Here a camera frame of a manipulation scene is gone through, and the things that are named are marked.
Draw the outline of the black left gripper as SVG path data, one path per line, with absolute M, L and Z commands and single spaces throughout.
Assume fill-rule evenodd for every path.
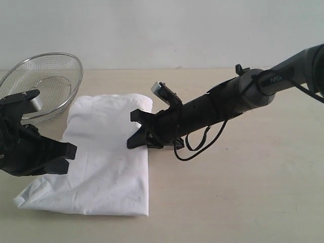
M 31 124 L 8 126 L 2 133 L 1 170 L 16 177 L 65 175 L 77 146 L 42 136 Z

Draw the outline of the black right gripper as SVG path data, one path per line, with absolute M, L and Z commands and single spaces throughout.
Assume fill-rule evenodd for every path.
M 130 121 L 142 126 L 127 140 L 127 148 L 141 146 L 162 149 L 164 146 L 183 146 L 187 134 L 187 107 L 177 106 L 156 114 L 140 109 L 130 113 Z

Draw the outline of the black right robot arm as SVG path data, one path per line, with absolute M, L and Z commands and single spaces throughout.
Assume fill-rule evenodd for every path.
M 161 149 L 189 145 L 188 135 L 214 124 L 270 104 L 277 92 L 307 84 L 306 93 L 323 93 L 323 45 L 305 49 L 268 70 L 235 66 L 237 76 L 214 86 L 206 94 L 185 104 L 165 83 L 156 82 L 151 91 L 169 105 L 156 114 L 136 109 L 130 120 L 141 127 L 127 140 L 127 147 Z

